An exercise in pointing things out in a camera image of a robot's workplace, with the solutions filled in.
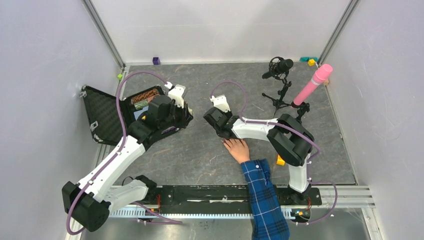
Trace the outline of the yellow block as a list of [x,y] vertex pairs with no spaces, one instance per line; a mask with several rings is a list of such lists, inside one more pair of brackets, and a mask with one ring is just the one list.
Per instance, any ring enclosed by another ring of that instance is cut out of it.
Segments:
[[279,166],[284,166],[286,162],[282,159],[280,155],[277,156],[276,164]]

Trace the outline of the small yellow cube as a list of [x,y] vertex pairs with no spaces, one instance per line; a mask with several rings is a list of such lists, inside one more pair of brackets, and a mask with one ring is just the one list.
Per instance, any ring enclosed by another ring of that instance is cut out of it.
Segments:
[[309,66],[314,66],[314,65],[316,64],[316,61],[315,61],[313,58],[310,58],[310,59],[308,60],[307,64],[308,64]]

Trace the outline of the blue plaid sleeve forearm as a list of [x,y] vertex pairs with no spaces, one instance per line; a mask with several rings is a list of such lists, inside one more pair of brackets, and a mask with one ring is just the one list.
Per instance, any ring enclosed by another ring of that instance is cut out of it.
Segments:
[[249,160],[240,164],[245,177],[249,204],[253,216],[253,240],[288,240],[287,220],[281,210],[271,181],[266,159]]

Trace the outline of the black poker chip case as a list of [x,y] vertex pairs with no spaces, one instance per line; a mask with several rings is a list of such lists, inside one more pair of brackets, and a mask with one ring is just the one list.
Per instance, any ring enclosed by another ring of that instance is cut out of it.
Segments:
[[[149,102],[163,95],[159,85],[147,88],[119,101],[123,121],[126,127],[148,110]],[[123,136],[121,121],[116,106],[116,97],[84,85],[80,96],[83,98],[92,139],[96,143],[115,146]]]

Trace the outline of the purple cube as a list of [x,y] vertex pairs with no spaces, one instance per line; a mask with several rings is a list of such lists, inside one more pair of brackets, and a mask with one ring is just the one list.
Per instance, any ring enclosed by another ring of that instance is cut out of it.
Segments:
[[153,65],[160,65],[161,64],[161,61],[160,61],[160,58],[159,57],[153,57],[152,58],[152,63],[153,63]]

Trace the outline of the teal block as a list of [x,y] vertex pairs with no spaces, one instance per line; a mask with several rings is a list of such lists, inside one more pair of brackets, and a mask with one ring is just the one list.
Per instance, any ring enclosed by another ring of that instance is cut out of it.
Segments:
[[318,57],[304,56],[304,57],[301,57],[299,59],[300,62],[308,62],[309,60],[314,60],[315,62],[318,62],[319,58]]

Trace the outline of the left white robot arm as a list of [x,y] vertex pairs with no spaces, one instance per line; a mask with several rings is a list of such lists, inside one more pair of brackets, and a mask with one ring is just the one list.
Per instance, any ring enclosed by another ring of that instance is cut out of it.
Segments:
[[98,230],[109,215],[133,202],[153,203],[157,190],[136,178],[130,183],[112,189],[118,177],[154,143],[186,128],[193,119],[183,97],[169,93],[157,95],[148,104],[147,111],[123,129],[116,148],[94,170],[78,183],[67,182],[62,188],[67,213],[66,229],[73,231],[70,221],[76,220],[83,229]]

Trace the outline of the pink foam cylinder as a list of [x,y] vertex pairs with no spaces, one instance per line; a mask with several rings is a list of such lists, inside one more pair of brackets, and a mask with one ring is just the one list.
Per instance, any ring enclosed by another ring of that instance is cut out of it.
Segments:
[[328,80],[333,72],[333,67],[330,64],[323,64],[313,74],[310,81],[299,92],[291,103],[293,108],[299,108],[301,104],[314,92],[314,90]]

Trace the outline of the person hand with painted nails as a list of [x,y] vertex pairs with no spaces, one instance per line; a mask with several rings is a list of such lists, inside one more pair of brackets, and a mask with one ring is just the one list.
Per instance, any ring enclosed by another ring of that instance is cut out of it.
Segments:
[[251,160],[250,150],[244,139],[224,139],[223,144],[230,155],[239,163]]

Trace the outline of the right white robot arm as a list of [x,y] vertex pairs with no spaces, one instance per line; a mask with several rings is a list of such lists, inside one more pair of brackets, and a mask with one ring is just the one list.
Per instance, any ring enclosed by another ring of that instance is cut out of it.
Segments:
[[314,137],[296,118],[284,113],[269,120],[247,119],[216,107],[210,108],[203,118],[221,138],[269,142],[288,165],[289,199],[295,204],[302,204],[309,198],[311,184],[307,160],[311,157]]

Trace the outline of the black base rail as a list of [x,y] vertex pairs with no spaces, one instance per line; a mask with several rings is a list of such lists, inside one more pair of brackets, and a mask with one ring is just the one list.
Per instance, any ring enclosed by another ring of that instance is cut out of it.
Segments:
[[[323,204],[320,190],[309,187],[298,193],[287,186],[274,186],[280,206],[317,207]],[[247,185],[163,185],[148,191],[138,201],[148,208],[158,208],[160,214],[229,215],[250,214]]]

